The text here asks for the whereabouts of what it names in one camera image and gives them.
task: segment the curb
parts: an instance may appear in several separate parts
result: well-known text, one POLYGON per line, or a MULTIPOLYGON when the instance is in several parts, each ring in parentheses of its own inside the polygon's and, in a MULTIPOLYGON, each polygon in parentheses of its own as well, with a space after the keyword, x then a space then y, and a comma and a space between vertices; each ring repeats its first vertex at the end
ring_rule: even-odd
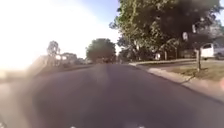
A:
POLYGON ((192 76, 184 76, 181 74, 168 72, 166 70, 162 70, 158 68, 147 68, 140 65, 132 65, 132 66, 136 66, 138 68, 146 70, 147 72, 153 75, 171 80, 186 88, 189 88, 191 90, 205 94, 209 97, 212 97, 214 99, 224 102, 224 89, 219 85, 218 82, 214 82, 210 80, 202 80, 202 79, 194 78, 192 76))

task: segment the window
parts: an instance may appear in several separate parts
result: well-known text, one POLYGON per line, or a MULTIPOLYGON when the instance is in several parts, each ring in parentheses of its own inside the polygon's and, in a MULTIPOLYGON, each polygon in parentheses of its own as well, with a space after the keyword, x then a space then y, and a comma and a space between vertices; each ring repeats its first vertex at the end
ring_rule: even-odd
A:
POLYGON ((211 48, 212 47, 212 45, 211 44, 206 44, 206 45, 204 45, 204 49, 206 49, 206 48, 211 48))

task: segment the grass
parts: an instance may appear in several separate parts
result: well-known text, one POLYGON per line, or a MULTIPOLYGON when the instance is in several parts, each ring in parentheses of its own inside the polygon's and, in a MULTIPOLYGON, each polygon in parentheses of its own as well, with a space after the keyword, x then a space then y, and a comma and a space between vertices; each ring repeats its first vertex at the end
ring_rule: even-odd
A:
POLYGON ((197 72, 196 65, 174 67, 169 69, 169 71, 186 76, 195 76, 200 79, 219 81, 224 77, 224 62, 204 62, 202 63, 202 70, 200 72, 197 72))
POLYGON ((183 62, 192 62, 195 59, 177 59, 177 60, 167 60, 167 61, 145 61, 145 62, 136 62, 138 65, 142 66, 159 66, 164 64, 176 64, 176 63, 183 63, 183 62))

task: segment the lawn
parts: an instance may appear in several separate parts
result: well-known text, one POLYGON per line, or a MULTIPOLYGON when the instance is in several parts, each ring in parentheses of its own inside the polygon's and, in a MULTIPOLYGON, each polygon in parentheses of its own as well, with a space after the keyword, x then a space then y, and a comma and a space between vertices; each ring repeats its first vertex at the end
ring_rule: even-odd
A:
POLYGON ((200 72, 197 72, 195 64, 173 67, 168 71, 186 76, 195 76, 200 79, 219 81, 224 77, 224 62, 203 62, 200 72))

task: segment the parked car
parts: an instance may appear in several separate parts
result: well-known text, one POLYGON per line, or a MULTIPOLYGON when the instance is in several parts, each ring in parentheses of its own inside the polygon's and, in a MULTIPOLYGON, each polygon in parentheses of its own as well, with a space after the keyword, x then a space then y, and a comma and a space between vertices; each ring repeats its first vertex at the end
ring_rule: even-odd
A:
POLYGON ((201 57, 206 60, 208 58, 221 59, 224 57, 224 42, 207 43, 201 47, 201 57))

